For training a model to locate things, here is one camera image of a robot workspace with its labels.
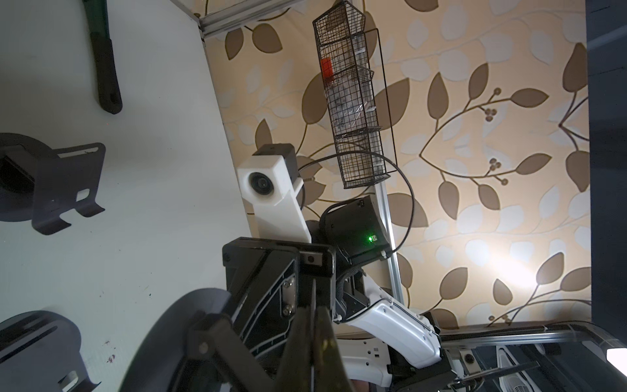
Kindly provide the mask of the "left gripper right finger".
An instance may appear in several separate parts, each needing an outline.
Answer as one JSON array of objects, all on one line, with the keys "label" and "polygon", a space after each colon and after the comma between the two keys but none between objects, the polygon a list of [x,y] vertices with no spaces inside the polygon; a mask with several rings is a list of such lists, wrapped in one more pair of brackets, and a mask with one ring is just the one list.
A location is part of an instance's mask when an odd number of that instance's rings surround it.
[{"label": "left gripper right finger", "polygon": [[326,307],[315,313],[315,390],[349,392],[354,386],[346,374],[333,322]]}]

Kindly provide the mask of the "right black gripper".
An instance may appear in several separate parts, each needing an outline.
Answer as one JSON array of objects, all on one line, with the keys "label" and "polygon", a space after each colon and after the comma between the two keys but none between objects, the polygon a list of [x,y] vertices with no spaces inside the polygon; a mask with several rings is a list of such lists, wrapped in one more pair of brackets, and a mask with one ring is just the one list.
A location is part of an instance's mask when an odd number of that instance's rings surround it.
[{"label": "right black gripper", "polygon": [[227,291],[224,312],[252,353],[287,341],[297,309],[311,299],[336,316],[336,250],[314,243],[237,238],[222,248]]}]

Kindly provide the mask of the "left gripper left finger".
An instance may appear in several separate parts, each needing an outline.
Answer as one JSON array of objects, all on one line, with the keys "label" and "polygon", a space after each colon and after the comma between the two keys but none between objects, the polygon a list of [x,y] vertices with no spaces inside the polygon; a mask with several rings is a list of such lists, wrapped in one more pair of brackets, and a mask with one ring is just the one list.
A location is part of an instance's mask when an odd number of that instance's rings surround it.
[{"label": "left gripper left finger", "polygon": [[298,308],[282,353],[273,391],[312,390],[313,325],[311,308]]}]

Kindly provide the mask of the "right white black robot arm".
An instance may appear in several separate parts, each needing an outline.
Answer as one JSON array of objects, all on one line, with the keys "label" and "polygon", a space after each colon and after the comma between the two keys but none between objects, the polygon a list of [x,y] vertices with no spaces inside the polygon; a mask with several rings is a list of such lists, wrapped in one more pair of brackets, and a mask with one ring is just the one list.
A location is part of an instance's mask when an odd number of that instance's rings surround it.
[{"label": "right white black robot arm", "polygon": [[380,286],[382,264],[361,267],[339,290],[347,251],[370,256],[387,249],[374,199],[366,196],[325,221],[305,220],[300,195],[269,205],[253,202],[258,238],[237,238],[223,248],[233,327],[261,367],[279,370],[297,307],[315,296],[331,309],[347,338],[346,372],[392,391],[445,390],[455,375],[441,350],[439,331]]}]

